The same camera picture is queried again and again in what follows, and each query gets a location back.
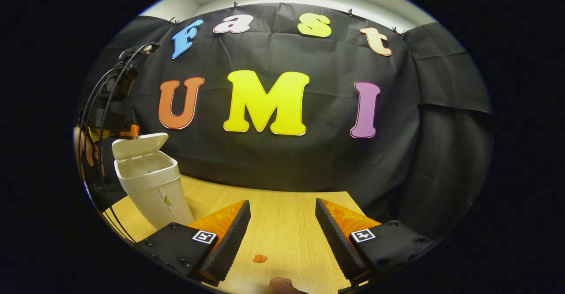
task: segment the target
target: table surface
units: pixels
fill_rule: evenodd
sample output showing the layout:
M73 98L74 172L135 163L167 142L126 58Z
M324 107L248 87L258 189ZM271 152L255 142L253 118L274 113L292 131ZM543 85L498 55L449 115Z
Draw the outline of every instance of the table surface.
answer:
M316 198L363 214L347 192L275 192L213 184L181 176L182 189L194 219L241 200L249 200L251 219L226 280L218 289L231 294L272 294L269 281L280 276L309 294L336 294L351 286L331 253L315 216ZM129 197L113 205L121 224L136 242L155 228ZM111 211L105 217L116 223ZM256 254L266 262L252 262Z

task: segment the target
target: letter m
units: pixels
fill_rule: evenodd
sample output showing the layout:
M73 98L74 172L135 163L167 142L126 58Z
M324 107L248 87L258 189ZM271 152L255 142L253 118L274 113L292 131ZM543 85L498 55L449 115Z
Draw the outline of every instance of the letter m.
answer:
M277 109L277 117L271 124L271 132L280 135L304 135L302 123L302 95L309 83L308 75L285 72L267 94L257 74L250 70L234 71L228 75L234 85L230 118L224 129L230 132L246 132L249 123L245 120L245 108L258 132L263 131L271 115Z

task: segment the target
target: open lid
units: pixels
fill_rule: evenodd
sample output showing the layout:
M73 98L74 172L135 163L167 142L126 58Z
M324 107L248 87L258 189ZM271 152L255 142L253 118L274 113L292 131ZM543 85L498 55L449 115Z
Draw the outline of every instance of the open lid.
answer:
M167 141L167 133L138 136L136 139L117 139L112 143L113 157L117 160L155 153Z

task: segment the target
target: white trash bin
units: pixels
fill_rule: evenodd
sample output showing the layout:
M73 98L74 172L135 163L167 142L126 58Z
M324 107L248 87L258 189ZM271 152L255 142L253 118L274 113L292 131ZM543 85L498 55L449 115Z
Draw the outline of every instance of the white trash bin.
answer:
M159 151L167 133L117 139L112 143L114 167L121 186L155 229L171 222L194 222L175 159Z

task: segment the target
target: cutout letter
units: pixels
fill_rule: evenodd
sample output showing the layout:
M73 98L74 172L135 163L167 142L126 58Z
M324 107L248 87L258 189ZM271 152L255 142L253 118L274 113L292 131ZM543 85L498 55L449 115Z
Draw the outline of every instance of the cutout letter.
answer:
M173 94L180 83L176 80L165 81L161 84L161 97L159 99L159 121L166 128L182 129L187 127L194 117L198 87L204 83L201 77L189 78L184 81L186 97L181 115L173 115Z
M245 120L247 107L253 125L258 132L267 126L269 118L277 110L271 132L280 135L304 135L302 123L302 95L309 83L308 75L300 72L285 72L275 82L269 93L263 89L254 71L240 70L228 75L234 85L230 118L224 129L230 132L246 132L249 123Z
M188 25L185 29L182 29L178 32L175 36L173 36L172 40L175 41L175 52L173 53L173 59L178 57L180 54L189 49L192 46L192 41L188 41L188 39L192 39L196 36L196 26L202 25L204 21L202 19L198 19L194 21L192 24Z
M359 93L359 108L357 110L357 123L351 129L351 137L368 139L377 133L373 123L375 121L375 105L377 95L381 89L373 83L359 81L355 83Z
M223 20L221 23L214 27L215 33L242 33L248 31L251 27L249 24L253 21L253 16L251 15L234 15Z
M303 34L310 36L327 37L331 34L329 18L324 15L302 14L300 15L301 24L298 24L298 30Z
M369 47L373 49L377 54L383 55L388 57L392 55L392 51L388 48L383 46L383 40L388 40L387 36L379 33L376 28L361 28L359 29L360 32L367 35L367 42L369 43Z

